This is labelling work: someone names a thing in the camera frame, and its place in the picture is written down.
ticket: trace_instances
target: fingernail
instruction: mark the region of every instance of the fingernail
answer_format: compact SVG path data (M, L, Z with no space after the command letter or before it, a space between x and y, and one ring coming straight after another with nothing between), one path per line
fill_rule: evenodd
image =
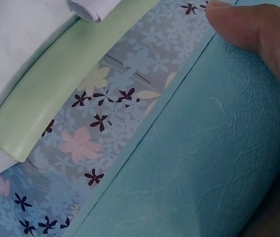
M228 2L225 2L225 1L218 1L218 0L212 1L211 4L212 4L212 6L214 6L214 7L232 6L232 5L229 4Z

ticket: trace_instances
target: hand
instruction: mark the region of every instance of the hand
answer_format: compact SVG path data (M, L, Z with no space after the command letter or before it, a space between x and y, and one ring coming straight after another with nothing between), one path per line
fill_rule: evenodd
M275 5L231 6L212 1L206 9L212 27L226 41L258 53L280 79L280 8Z

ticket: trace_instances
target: cream flower print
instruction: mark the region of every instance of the cream flower print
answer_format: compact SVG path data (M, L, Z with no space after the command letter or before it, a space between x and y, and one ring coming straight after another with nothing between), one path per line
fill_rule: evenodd
M69 216L69 219L70 220L73 220L75 217L76 217L76 215L77 215L77 213L79 212L79 210L80 210L80 204L76 204L76 203L74 203L74 205L73 206L71 206L71 216Z
M85 90L87 96L92 96L94 89L101 89L108 85L108 81L105 77L108 75L110 68L97 65L88 73L86 78L77 87L78 91Z
M171 73L169 74L169 76L166 79L166 83L165 83L165 89L168 87L168 85L170 84L170 82L174 79L176 73ZM149 91L149 90L141 90L139 91L137 94L137 98L139 99L152 99L152 98L157 98L160 97L160 94L154 92L154 91ZM158 99L156 99L155 101L153 101L146 109L145 111L145 116L149 113L149 111L152 109L152 107L155 105L155 103L157 102Z

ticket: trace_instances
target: blue floral fabric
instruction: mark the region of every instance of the blue floral fabric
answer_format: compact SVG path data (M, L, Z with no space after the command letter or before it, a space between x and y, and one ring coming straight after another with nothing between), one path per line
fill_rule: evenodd
M161 0L0 174L0 237L62 236L209 28L205 0Z

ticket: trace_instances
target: textured blue surface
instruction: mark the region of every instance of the textured blue surface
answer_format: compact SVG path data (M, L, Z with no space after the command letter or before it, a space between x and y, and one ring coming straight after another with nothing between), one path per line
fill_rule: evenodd
M280 83L259 57L218 35L194 64L196 58L146 117L68 236L229 237L244 226L280 170Z

